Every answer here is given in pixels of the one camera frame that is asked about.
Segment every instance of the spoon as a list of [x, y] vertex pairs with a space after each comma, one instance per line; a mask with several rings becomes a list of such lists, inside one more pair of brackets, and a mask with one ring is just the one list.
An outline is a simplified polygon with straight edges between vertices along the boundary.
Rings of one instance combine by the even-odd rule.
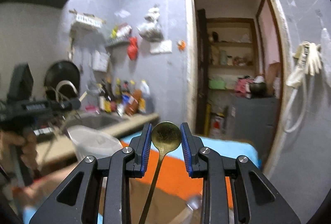
[[146, 199], [143, 212], [140, 216], [139, 224], [144, 224], [147, 218], [148, 210], [151, 205], [153, 192], [158, 180], [158, 174], [162, 161], [169, 152], [177, 149], [182, 141], [180, 129], [171, 122], [161, 122], [156, 125], [152, 131], [152, 142], [159, 151], [158, 165], [156, 166], [155, 174], [152, 180], [151, 188]]

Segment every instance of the wooden door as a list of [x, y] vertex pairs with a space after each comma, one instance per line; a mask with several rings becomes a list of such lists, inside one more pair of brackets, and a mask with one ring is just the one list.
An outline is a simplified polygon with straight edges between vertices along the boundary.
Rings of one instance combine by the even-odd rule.
[[195, 133], [203, 134], [206, 118], [208, 95], [208, 65], [209, 41], [207, 33], [206, 12], [204, 9], [197, 12], [197, 42], [198, 42], [198, 96]]

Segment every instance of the black frying pan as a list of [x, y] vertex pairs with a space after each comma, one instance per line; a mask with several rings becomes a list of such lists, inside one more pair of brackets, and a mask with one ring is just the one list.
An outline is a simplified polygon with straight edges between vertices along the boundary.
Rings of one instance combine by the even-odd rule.
[[[73, 62], [66, 60], [58, 61], [49, 67], [44, 79], [47, 98], [55, 100], [55, 91], [52, 89], [56, 89], [56, 86], [62, 80], [70, 81], [79, 92], [80, 73]], [[75, 94], [73, 89], [68, 85], [62, 86], [60, 93], [69, 99], [77, 97], [77, 94]]]

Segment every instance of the orange cloth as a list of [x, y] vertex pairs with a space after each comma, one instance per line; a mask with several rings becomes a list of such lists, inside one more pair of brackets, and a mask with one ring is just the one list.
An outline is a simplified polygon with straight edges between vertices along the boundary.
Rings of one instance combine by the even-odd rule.
[[[121, 141], [124, 147], [127, 147], [128, 144]], [[156, 170], [156, 165], [158, 163], [158, 152], [151, 150], [148, 160], [147, 171], [143, 178], [138, 178], [137, 180], [143, 183], [151, 184]], [[230, 179], [225, 178], [226, 189], [228, 196], [228, 205], [229, 208], [233, 208], [232, 194]], [[166, 193], [176, 195], [184, 200], [188, 200], [190, 197], [200, 194], [202, 192], [202, 178], [192, 179], [188, 176], [188, 173], [185, 168], [184, 161], [165, 156], [160, 174], [158, 175], [158, 181], [156, 187], [163, 190]]]

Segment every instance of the kitchen sink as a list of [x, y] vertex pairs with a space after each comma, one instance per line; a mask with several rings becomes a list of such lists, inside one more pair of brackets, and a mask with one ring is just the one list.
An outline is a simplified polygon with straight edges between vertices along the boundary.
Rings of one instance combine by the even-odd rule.
[[70, 119], [67, 124], [66, 128], [75, 126], [75, 125], [82, 125], [88, 128], [100, 130], [106, 127], [113, 126], [117, 123], [120, 123], [126, 119], [123, 119], [119, 116], [110, 115], [108, 113], [97, 113], [97, 112], [85, 112], [80, 114], [80, 117], [75, 116]]

